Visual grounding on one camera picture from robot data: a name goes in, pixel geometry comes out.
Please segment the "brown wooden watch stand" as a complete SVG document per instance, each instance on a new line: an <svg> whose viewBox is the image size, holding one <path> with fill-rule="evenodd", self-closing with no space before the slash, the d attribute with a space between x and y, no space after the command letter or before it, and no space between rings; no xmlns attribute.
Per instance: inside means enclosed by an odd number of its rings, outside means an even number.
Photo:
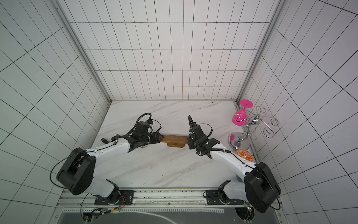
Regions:
<svg viewBox="0 0 358 224"><path fill-rule="evenodd" d="M162 141L168 147L183 148L188 145L188 137L180 135L164 135Z"/></svg>

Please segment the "black round wrist watch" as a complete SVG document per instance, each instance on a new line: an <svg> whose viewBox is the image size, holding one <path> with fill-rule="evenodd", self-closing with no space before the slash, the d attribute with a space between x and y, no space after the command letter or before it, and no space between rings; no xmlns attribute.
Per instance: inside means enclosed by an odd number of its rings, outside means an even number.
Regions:
<svg viewBox="0 0 358 224"><path fill-rule="evenodd" d="M119 134L116 134L115 136L113 136L111 138L111 142L114 142L114 144L118 143L118 140L121 138L121 136Z"/></svg>

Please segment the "black rectangular smart watch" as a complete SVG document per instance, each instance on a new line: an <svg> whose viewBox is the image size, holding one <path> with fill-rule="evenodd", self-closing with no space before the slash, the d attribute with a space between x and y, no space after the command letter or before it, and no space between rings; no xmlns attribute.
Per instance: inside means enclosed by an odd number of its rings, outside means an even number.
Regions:
<svg viewBox="0 0 358 224"><path fill-rule="evenodd" d="M108 141L106 138L102 138L101 142L105 145L110 143L110 141Z"/></svg>

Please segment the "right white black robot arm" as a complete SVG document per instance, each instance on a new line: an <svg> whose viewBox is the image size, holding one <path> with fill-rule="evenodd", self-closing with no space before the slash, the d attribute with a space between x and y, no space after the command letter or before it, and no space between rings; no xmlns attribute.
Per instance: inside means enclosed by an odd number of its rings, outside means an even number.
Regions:
<svg viewBox="0 0 358 224"><path fill-rule="evenodd" d="M222 163L242 180L239 183L232 180L222 183L214 196L216 203L227 205L240 201L246 204L249 210L265 213L278 201L282 191L267 164L256 164L241 158L217 139L205 135L200 124L190 121L189 126L189 148L195 149L199 156L207 156Z"/></svg>

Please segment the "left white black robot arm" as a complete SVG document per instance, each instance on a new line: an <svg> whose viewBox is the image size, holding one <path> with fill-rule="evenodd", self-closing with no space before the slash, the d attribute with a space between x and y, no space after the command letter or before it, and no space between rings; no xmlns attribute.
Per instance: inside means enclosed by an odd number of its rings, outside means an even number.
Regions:
<svg viewBox="0 0 358 224"><path fill-rule="evenodd" d="M129 153L137 148L158 144L164 139L159 131L153 131L153 121L140 121L125 135L115 135L101 147L84 150L74 149L60 168L56 179L73 195L84 192L110 198L117 193L118 186L95 176L95 169L108 160Z"/></svg>

